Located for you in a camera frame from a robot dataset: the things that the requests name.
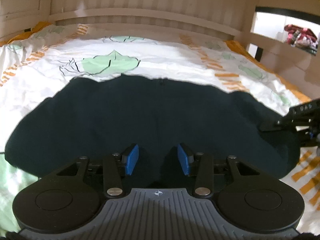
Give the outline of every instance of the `white wall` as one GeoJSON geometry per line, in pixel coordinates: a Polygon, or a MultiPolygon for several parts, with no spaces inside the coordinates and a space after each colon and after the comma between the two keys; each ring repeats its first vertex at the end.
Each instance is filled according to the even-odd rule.
{"type": "Polygon", "coordinates": [[[283,32],[286,17],[283,15],[257,12],[253,32],[275,39],[278,32],[283,32]]]}
{"type": "Polygon", "coordinates": [[[287,17],[283,15],[270,13],[256,13],[256,20],[254,23],[253,33],[266,36],[268,38],[276,39],[278,41],[285,41],[284,26],[293,24],[304,28],[311,29],[318,37],[320,34],[320,25],[305,20],[287,17]]]}

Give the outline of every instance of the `orange stripe pattern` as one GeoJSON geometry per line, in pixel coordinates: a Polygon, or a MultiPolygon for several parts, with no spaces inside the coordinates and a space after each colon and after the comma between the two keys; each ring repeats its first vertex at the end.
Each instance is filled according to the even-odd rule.
{"type": "Polygon", "coordinates": [[[315,206],[319,198],[320,198],[320,190],[318,190],[317,193],[314,195],[314,197],[309,200],[310,204],[315,206]]]}
{"type": "Polygon", "coordinates": [[[296,174],[292,175],[291,178],[297,182],[299,179],[301,179],[304,175],[306,175],[308,172],[314,170],[320,162],[320,156],[317,156],[313,158],[309,165],[303,168],[301,171],[297,172],[296,174]]]}
{"type": "Polygon", "coordinates": [[[312,152],[311,151],[307,151],[301,158],[300,158],[300,160],[299,160],[299,163],[298,164],[300,164],[300,163],[302,163],[302,162],[304,162],[306,159],[308,159],[309,157],[310,157],[310,155],[312,154],[312,152]]]}
{"type": "MultiPolygon", "coordinates": [[[[57,47],[59,45],[62,45],[64,43],[66,43],[69,40],[76,39],[77,37],[79,37],[81,35],[85,35],[87,33],[87,30],[88,30],[88,27],[86,25],[79,24],[78,25],[78,29],[76,30],[75,33],[73,33],[71,36],[68,36],[68,37],[66,37],[64,39],[59,40],[56,44],[50,46],[50,48],[57,47]]],[[[49,49],[48,46],[44,46],[44,47],[42,47],[42,51],[32,52],[30,54],[30,56],[24,62],[20,63],[19,66],[17,64],[14,64],[13,66],[10,66],[10,67],[6,68],[6,70],[3,72],[2,78],[0,79],[0,87],[2,87],[4,85],[4,83],[6,83],[10,79],[10,77],[13,77],[13,76],[16,75],[15,72],[12,72],[12,71],[9,71],[9,70],[14,70],[15,71],[15,70],[17,70],[18,67],[26,66],[26,65],[28,65],[28,64],[30,64],[32,62],[40,60],[42,57],[44,57],[44,53],[46,51],[48,51],[48,49],[49,49]]]]}
{"type": "Polygon", "coordinates": [[[282,84],[285,85],[286,89],[290,90],[302,103],[306,103],[311,101],[311,98],[305,96],[302,94],[298,87],[290,84],[287,80],[285,80],[283,77],[279,76],[278,74],[274,73],[272,70],[266,68],[263,64],[258,62],[256,59],[254,59],[246,50],[244,47],[241,46],[241,44],[238,41],[225,41],[226,45],[229,49],[231,49],[233,52],[241,54],[245,56],[248,60],[250,60],[252,63],[257,65],[259,68],[263,69],[266,72],[269,72],[271,74],[274,74],[282,84]]]}
{"type": "Polygon", "coordinates": [[[320,172],[316,176],[314,176],[309,182],[300,188],[300,191],[303,195],[308,193],[312,188],[314,188],[320,182],[320,172]]]}
{"type": "MultiPolygon", "coordinates": [[[[213,70],[219,71],[219,72],[226,71],[225,69],[223,69],[223,66],[221,66],[217,60],[209,58],[207,53],[203,49],[201,49],[200,46],[194,44],[194,42],[190,36],[180,34],[180,40],[181,40],[182,44],[188,46],[189,49],[198,52],[201,61],[206,65],[207,68],[210,68],[210,69],[213,69],[213,70]]],[[[236,86],[229,86],[229,85],[233,85],[233,84],[225,84],[225,82],[223,82],[223,81],[226,81],[225,79],[223,79],[225,77],[239,78],[239,75],[237,75],[237,74],[234,74],[234,73],[221,73],[221,74],[215,73],[215,76],[222,82],[222,85],[227,86],[228,90],[231,90],[231,91],[240,90],[240,91],[249,92],[249,89],[246,88],[245,86],[243,86],[242,82],[240,80],[227,80],[228,82],[236,82],[236,86]]]]}

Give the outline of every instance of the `headboard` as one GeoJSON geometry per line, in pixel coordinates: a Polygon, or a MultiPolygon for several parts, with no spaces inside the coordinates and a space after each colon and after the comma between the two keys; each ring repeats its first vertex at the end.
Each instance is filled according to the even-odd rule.
{"type": "Polygon", "coordinates": [[[38,21],[57,25],[154,28],[201,33],[263,48],[261,63],[311,98],[320,96],[320,54],[312,56],[252,33],[255,10],[284,8],[320,16],[319,0],[0,0],[0,38],[38,21]]]}
{"type": "Polygon", "coordinates": [[[0,0],[0,39],[9,39],[48,20],[50,6],[51,0],[0,0]]]}

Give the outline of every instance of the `bedsheet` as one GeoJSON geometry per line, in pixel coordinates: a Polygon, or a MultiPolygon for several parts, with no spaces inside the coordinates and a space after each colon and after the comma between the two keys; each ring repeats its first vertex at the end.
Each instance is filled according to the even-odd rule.
{"type": "MultiPolygon", "coordinates": [[[[233,50],[232,44],[212,37],[114,32],[81,24],[47,26],[26,40],[0,48],[4,66],[0,79],[0,152],[27,113],[78,76],[104,81],[126,73],[212,85],[225,92],[241,90],[281,115],[301,103],[280,77],[258,66],[245,53],[233,50]]],[[[304,197],[306,210],[298,225],[301,232],[320,234],[319,161],[315,148],[303,148],[299,164],[283,178],[304,197]]],[[[21,178],[28,176],[20,170],[14,172],[21,178]]],[[[10,209],[14,194],[8,194],[9,187],[21,190],[32,182],[27,179],[22,184],[12,176],[0,188],[0,203],[5,203],[0,207],[0,218],[5,214],[14,220],[10,209]]],[[[3,232],[12,230],[1,220],[0,228],[3,232]]]]}

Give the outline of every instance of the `dark navy fabric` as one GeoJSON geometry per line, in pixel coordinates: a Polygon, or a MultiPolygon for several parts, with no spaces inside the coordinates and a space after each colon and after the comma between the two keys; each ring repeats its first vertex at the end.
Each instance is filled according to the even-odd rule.
{"type": "Polygon", "coordinates": [[[291,132],[257,129],[279,117],[244,92],[140,76],[76,78],[22,119],[5,158],[42,177],[79,156],[100,158],[137,143],[136,187],[175,187],[184,175],[173,147],[184,142],[215,158],[236,155],[281,178],[297,164],[299,142],[291,132]]]}

